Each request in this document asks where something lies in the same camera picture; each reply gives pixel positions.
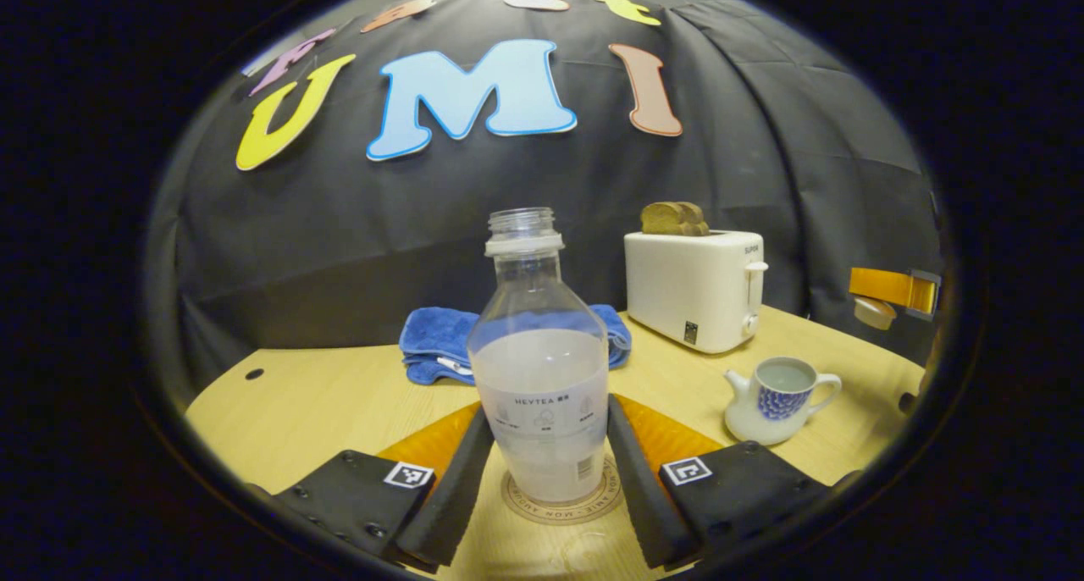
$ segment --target wooden table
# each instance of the wooden table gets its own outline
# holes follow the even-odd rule
[[[775,356],[809,361],[842,377],[843,390],[798,434],[772,450],[810,477],[830,485],[863,468],[902,429],[896,403],[917,392],[924,370],[894,353],[829,327],[762,307],[758,334],[723,354],[701,354],[628,319],[633,349],[612,370],[610,391],[701,431],[724,446],[733,391],[723,377],[748,377]],[[319,350],[257,350],[209,385],[185,418],[241,480],[272,494],[289,488],[341,450],[375,454],[478,399],[456,380],[418,386],[406,379],[397,346]],[[251,370],[263,370],[246,379]],[[814,403],[823,397],[814,393]],[[474,515],[450,567],[439,579],[658,579],[647,569],[622,502],[577,526],[541,526],[519,517],[500,495],[506,470],[493,447]]]

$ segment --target coaster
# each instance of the coaster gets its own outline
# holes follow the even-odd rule
[[[614,511],[623,498],[617,465],[609,456],[603,460],[603,479],[591,494],[575,503],[539,503],[524,494],[512,474],[504,472],[501,481],[504,504],[520,517],[546,526],[572,526],[591,521]]]

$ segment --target bottle label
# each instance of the bottle label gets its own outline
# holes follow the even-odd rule
[[[493,431],[549,441],[589,430],[606,421],[606,374],[551,392],[509,392],[477,383]]]

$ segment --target toaster knob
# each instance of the toaster knob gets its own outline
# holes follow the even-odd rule
[[[760,323],[759,315],[750,314],[746,317],[744,324],[741,325],[743,335],[751,335],[757,333],[757,325]]]

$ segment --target blue towel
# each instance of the blue towel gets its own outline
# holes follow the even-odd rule
[[[629,360],[632,334],[610,306],[592,306],[591,310],[606,323],[609,338],[609,366],[620,367]],[[566,323],[567,313],[524,313],[517,318],[520,327],[549,327]],[[470,359],[467,357],[467,335],[478,322],[473,312],[450,308],[418,308],[411,312],[399,335],[399,349],[406,364],[406,377],[420,385],[430,385],[438,377],[453,377],[474,384]]]

